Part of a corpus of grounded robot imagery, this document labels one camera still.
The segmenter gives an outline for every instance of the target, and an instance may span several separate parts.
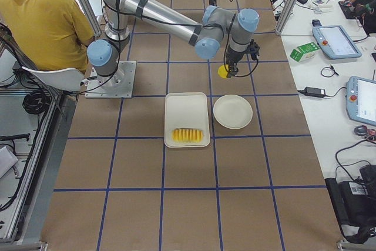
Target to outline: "yellow t-shirt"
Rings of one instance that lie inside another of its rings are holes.
[[[86,70],[93,29],[75,0],[0,0],[0,13],[39,70]]]

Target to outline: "green and white box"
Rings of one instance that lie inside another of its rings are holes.
[[[310,42],[296,47],[290,54],[290,57],[295,61],[301,62],[315,56],[319,49],[320,48],[314,42]]]

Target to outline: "metal base plate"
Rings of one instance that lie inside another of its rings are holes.
[[[136,74],[136,61],[120,61],[119,67],[125,73],[125,77],[120,84],[113,89],[103,89],[99,86],[99,82],[94,79],[89,81],[85,93],[85,97],[88,99],[100,99],[100,98],[132,98],[133,83],[135,81]],[[90,76],[96,76],[96,71],[92,69]]]

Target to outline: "yellow object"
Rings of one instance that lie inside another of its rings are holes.
[[[227,74],[228,74],[228,71],[229,70],[229,65],[228,64],[225,64],[225,65],[221,65],[221,67],[219,67],[218,69],[218,75],[221,77],[221,78],[224,78],[224,79],[227,79]]]
[[[174,129],[172,139],[176,142],[200,142],[203,139],[201,129]]]
[[[0,13],[40,71],[86,71],[86,48],[78,41],[94,32],[75,0],[0,0]]]

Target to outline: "tablet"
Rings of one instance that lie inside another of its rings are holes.
[[[314,26],[313,36],[330,59],[362,56],[362,53],[342,26]]]
[[[346,109],[350,119],[376,126],[376,81],[350,77]]]

